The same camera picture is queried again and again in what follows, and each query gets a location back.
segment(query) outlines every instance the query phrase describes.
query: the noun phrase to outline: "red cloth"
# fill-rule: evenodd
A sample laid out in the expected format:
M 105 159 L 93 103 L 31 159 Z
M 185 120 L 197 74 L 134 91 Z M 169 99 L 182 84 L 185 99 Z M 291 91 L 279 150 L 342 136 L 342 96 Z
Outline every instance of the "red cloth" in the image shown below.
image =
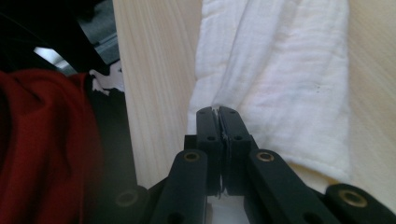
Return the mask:
M 102 164 L 85 76 L 0 72 L 0 223 L 84 222 Z

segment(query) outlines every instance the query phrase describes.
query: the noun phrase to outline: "wooden table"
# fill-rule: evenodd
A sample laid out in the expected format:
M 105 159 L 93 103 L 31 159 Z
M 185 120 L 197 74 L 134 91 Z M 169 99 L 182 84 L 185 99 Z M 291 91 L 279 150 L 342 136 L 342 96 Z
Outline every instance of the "wooden table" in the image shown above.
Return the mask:
M 202 3 L 113 3 L 137 178 L 149 188 L 183 146 Z M 396 2 L 349 4 L 351 184 L 396 212 Z

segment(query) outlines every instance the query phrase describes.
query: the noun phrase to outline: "white towel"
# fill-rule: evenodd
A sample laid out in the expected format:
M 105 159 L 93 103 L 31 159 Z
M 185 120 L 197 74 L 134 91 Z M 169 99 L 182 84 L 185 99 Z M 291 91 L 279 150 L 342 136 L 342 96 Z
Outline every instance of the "white towel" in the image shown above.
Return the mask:
M 236 109 L 260 148 L 349 180 L 347 0 L 204 0 L 195 113 Z

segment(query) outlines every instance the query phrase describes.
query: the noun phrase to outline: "wood grain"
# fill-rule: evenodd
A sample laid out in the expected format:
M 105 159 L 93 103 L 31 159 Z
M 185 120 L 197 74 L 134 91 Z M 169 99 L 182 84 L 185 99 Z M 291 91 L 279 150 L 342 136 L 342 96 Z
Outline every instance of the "wood grain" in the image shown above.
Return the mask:
M 113 1 L 138 183 L 169 173 L 182 150 L 194 79 L 199 1 Z
M 139 184 L 182 149 L 201 2 L 113 0 Z M 396 212 L 396 2 L 350 0 L 352 184 Z
M 396 212 L 396 2 L 349 4 L 352 184 Z

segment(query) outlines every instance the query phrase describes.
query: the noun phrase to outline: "folded fabric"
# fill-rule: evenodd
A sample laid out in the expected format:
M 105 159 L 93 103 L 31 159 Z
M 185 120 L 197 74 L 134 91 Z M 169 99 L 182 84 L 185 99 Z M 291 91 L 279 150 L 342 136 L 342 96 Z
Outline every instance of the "folded fabric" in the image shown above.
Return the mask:
M 237 110 L 261 148 L 349 180 L 347 0 L 205 0 L 195 113 Z
M 0 72 L 0 223 L 86 223 L 102 149 L 85 76 Z

